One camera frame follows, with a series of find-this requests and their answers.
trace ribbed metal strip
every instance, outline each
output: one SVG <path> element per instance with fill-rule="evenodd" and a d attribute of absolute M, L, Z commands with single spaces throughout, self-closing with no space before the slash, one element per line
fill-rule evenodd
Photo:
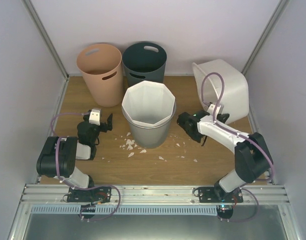
<path fill-rule="evenodd" d="M 97 205 L 95 213 L 109 214 L 115 209 L 113 205 Z M 36 204 L 33 205 L 32 214 L 78 214 L 80 205 L 62 204 Z M 153 205 L 121 205 L 117 215 L 208 215 L 216 216 L 215 206 L 153 206 Z"/>

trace tipped-over white container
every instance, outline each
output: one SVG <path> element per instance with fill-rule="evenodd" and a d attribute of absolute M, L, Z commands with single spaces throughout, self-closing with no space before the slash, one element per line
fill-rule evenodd
<path fill-rule="evenodd" d="M 220 104 L 223 105 L 223 114 L 230 114 L 226 124 L 230 124 L 248 115 L 249 97 L 247 81 L 237 69 L 222 59 L 202 64 L 192 64 L 196 80 L 199 100 L 204 110 L 208 106 L 202 102 L 202 82 L 207 74 L 219 73 L 224 80 L 224 94 Z M 216 103 L 222 90 L 222 83 L 218 76 L 211 75 L 204 83 L 204 102 Z"/>
<path fill-rule="evenodd" d="M 176 111 L 175 97 L 162 83 L 142 81 L 126 91 L 122 111 L 136 143 L 156 148 L 167 137 Z"/>

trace bucket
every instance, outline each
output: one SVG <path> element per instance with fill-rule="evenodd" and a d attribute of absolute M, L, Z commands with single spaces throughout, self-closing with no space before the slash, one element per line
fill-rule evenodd
<path fill-rule="evenodd" d="M 204 102 L 202 102 L 202 82 L 209 73 L 219 73 L 224 80 L 224 94 L 220 104 L 223 105 L 222 114 L 230 114 L 226 124 L 230 124 L 249 112 L 248 84 L 246 78 L 227 62 L 217 59 L 202 64 L 192 64 L 196 80 L 199 100 L 204 110 L 208 106 L 204 102 L 216 103 L 222 91 L 222 83 L 218 76 L 211 75 L 205 81 L 203 89 Z"/>
<path fill-rule="evenodd" d="M 142 81 L 162 83 L 166 59 L 165 50 L 151 42 L 136 43 L 128 47 L 123 54 L 128 85 L 131 87 Z"/>
<path fill-rule="evenodd" d="M 136 143 L 156 148 L 167 137 L 176 112 L 175 97 L 162 83 L 143 81 L 126 91 L 122 112 Z"/>
<path fill-rule="evenodd" d="M 121 60 L 121 52 L 105 43 L 91 45 L 77 57 L 77 67 L 95 102 L 102 107 L 113 107 L 123 99 Z"/>

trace white wall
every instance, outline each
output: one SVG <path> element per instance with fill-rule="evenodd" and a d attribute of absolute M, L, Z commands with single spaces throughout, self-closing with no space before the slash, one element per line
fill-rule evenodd
<path fill-rule="evenodd" d="M 0 1 L 0 240 L 7 239 L 63 86 L 34 23 L 19 0 Z"/>
<path fill-rule="evenodd" d="M 124 51 L 138 41 L 165 48 L 166 74 L 222 58 L 242 70 L 279 0 L 32 0 L 67 72 L 86 46 Z"/>
<path fill-rule="evenodd" d="M 290 1 L 246 77 L 277 183 L 306 239 L 306 1 Z"/>

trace handle cutout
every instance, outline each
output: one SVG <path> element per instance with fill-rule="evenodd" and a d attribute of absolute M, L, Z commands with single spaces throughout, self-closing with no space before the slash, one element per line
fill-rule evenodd
<path fill-rule="evenodd" d="M 153 47 L 153 46 L 144 46 L 145 50 L 150 50 L 158 53 L 158 48 Z"/>
<path fill-rule="evenodd" d="M 89 55 L 91 55 L 91 54 L 93 54 L 93 53 L 96 53 L 96 52 L 98 52 L 98 51 L 99 51 L 98 48 L 94 48 L 94 49 L 92 49 L 92 50 L 86 52 L 85 55 L 86 55 L 86 56 L 89 56 Z"/>
<path fill-rule="evenodd" d="M 116 74 L 117 74 L 117 72 L 114 72 L 114 73 L 112 73 L 111 75 L 108 75 L 108 76 L 106 76 L 106 77 L 103 77 L 102 80 L 108 80 L 108 79 L 114 77 Z"/>
<path fill-rule="evenodd" d="M 136 75 L 136 74 L 133 74 L 133 73 L 129 73 L 132 77 L 134 77 L 134 78 L 139 78 L 139 79 L 145 79 L 146 77 L 145 76 L 140 76 L 140 75 Z"/>

